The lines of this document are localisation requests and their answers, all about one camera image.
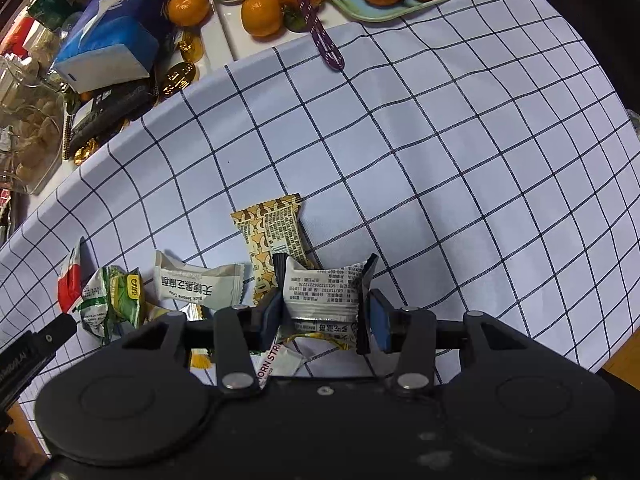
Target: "wooden floor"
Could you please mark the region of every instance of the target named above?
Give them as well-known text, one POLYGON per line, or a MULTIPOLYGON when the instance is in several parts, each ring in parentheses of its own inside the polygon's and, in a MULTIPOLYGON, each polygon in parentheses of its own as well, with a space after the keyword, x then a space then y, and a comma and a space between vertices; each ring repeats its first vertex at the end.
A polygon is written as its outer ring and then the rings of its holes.
POLYGON ((607 361, 604 369, 640 390, 640 330, 607 361))

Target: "plate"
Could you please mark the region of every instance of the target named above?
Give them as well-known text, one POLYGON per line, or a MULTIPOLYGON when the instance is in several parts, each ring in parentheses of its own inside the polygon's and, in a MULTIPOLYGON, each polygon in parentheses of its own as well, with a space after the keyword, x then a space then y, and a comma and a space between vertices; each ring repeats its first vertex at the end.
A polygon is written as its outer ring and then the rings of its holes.
POLYGON ((427 9, 447 0, 403 0, 388 7, 374 6, 366 0, 331 0, 347 17, 358 22, 388 22, 416 10, 427 9))

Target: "red and white wrapper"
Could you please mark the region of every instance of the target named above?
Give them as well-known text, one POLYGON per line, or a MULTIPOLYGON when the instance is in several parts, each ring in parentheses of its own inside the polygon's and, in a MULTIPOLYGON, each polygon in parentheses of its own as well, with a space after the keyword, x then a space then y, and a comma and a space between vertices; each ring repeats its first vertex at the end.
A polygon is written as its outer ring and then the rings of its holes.
POLYGON ((58 278, 58 303, 65 314, 73 311, 82 302, 82 285, 80 283, 80 242, 71 249, 62 261, 60 277, 58 278))

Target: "screw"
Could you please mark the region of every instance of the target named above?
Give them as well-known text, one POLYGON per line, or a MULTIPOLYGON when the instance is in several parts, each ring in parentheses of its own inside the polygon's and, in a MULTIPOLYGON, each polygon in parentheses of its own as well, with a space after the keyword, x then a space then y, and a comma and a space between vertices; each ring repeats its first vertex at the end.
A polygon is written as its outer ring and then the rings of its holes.
POLYGON ((243 390, 254 384, 254 378, 244 372, 233 372, 222 378, 222 384, 229 390, 243 390))
POLYGON ((402 374, 398 377, 398 385, 405 390, 417 390, 429 384, 429 379, 422 374, 402 374))
POLYGON ((320 386, 318 388, 318 395, 322 395, 323 397, 333 395, 334 389, 331 386, 320 386))

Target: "white tablecloth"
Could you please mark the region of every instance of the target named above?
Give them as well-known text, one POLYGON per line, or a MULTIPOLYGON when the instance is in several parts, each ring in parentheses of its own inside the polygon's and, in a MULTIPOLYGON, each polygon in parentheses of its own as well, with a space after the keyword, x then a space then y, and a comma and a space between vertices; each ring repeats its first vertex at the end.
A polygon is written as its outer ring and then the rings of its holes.
MULTIPOLYGON (((229 214, 298 192, 310 257, 377 253, 372 286, 444 319, 484 310, 586 368, 640 316, 640 144, 609 80, 545 0, 451 0, 240 60, 149 112, 68 177, 0 251, 0 344, 58 312, 62 258, 83 272, 154 250, 247 264, 229 214)), ((173 302, 163 304, 172 308, 173 302)), ((386 374, 393 359, 298 340, 300 374, 386 374)), ((28 388, 97 348, 82 329, 28 388)), ((457 353, 436 360, 438 378, 457 353)), ((197 372, 205 382, 213 374, 197 372)))

